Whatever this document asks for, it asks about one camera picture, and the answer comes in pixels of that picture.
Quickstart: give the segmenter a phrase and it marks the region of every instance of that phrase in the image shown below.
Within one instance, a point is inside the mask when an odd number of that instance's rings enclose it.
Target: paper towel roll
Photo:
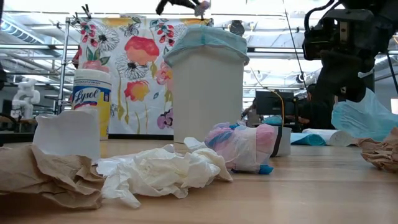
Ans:
[[[325,141],[328,146],[349,146],[353,142],[347,132],[340,130],[324,130],[324,129],[304,129],[303,133],[318,134]]]

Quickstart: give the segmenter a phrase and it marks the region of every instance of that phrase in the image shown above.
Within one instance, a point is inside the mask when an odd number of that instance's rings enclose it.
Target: lysol wipes container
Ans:
[[[111,89],[110,74],[92,69],[78,69],[76,71],[73,82],[72,109],[90,105],[98,110],[101,140],[108,139]]]

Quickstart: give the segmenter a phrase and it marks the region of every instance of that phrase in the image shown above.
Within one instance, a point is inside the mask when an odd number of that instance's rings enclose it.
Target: floral fabric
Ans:
[[[200,19],[91,19],[79,27],[79,68],[111,74],[111,134],[173,134],[173,71],[163,60]]]

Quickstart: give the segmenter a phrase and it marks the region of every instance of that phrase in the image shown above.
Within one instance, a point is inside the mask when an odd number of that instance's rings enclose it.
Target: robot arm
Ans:
[[[358,72],[370,71],[374,57],[387,52],[389,40],[397,30],[398,0],[340,0],[315,27],[309,28],[311,13],[333,3],[331,0],[306,15],[304,57],[322,61],[315,95],[329,92],[360,101],[366,87],[358,78]],[[339,4],[345,9],[335,9]]]

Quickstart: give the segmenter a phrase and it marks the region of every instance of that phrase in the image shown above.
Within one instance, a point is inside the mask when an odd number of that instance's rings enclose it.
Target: computer monitor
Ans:
[[[285,115],[294,115],[294,94],[278,93],[284,100]],[[260,115],[282,115],[282,102],[275,93],[265,90],[256,91],[256,111]]]

